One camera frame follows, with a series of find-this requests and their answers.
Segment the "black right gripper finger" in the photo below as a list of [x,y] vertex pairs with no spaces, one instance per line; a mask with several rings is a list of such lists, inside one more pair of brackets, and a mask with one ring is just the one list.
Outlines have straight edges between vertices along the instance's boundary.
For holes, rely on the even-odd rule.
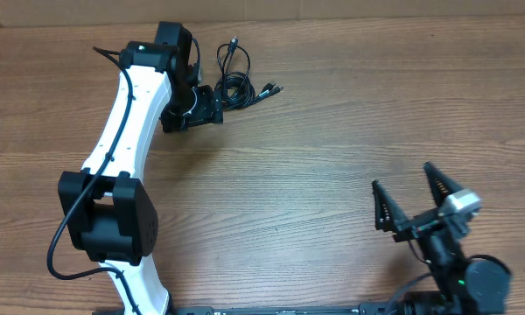
[[437,207],[440,207],[445,199],[464,189],[457,181],[442,173],[433,163],[426,162],[423,170],[428,179],[430,192]]
[[403,210],[389,196],[378,180],[372,182],[375,228],[383,232],[401,232],[408,220]]

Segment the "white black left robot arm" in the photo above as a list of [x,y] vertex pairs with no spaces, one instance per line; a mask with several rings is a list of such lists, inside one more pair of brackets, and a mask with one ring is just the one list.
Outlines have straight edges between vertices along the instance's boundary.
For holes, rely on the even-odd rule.
[[144,167],[155,129],[186,131],[222,123],[221,94],[200,83],[200,63],[189,62],[198,41],[180,23],[162,21],[151,42],[130,41],[119,52],[97,52],[120,70],[118,92],[101,137],[80,171],[58,183],[64,218],[47,250],[64,231],[73,246],[99,265],[70,279],[106,272],[122,301],[122,314],[173,314],[172,296],[154,263],[158,212],[144,188]]

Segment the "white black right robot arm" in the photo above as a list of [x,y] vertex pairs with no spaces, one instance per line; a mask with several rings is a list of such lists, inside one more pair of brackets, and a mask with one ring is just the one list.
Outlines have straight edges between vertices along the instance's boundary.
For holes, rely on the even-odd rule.
[[481,197],[472,189],[443,174],[427,162],[428,179],[435,207],[412,218],[372,182],[375,228],[393,234],[395,242],[415,242],[428,272],[406,283],[382,304],[384,314],[503,314],[513,273],[491,255],[470,255],[460,242],[468,236],[469,222],[482,208]]

